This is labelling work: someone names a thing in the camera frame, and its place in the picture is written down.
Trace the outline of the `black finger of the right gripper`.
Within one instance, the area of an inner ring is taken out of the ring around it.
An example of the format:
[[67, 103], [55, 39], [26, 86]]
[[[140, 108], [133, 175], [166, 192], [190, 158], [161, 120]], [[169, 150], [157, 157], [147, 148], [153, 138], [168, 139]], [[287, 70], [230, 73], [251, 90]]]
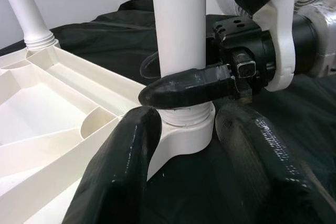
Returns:
[[140, 65], [140, 75], [146, 79], [156, 79], [161, 77], [159, 52], [155, 52], [146, 57]]
[[165, 76], [145, 87], [138, 99], [143, 106], [178, 109], [232, 95], [234, 88], [227, 66], [218, 65]]

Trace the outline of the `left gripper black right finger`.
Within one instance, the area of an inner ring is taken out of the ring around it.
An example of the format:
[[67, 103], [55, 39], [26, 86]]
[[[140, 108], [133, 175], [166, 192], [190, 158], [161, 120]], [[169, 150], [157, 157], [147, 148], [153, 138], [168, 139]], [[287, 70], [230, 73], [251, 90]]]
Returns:
[[335, 200], [266, 117], [229, 103], [217, 112], [215, 129], [248, 223], [335, 223]]

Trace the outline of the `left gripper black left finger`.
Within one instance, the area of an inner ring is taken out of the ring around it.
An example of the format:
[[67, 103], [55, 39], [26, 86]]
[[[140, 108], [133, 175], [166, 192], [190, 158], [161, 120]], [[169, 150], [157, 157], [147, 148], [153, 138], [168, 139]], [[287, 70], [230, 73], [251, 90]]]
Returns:
[[63, 223], [141, 223], [149, 164], [161, 133], [156, 109], [127, 112], [88, 163]]

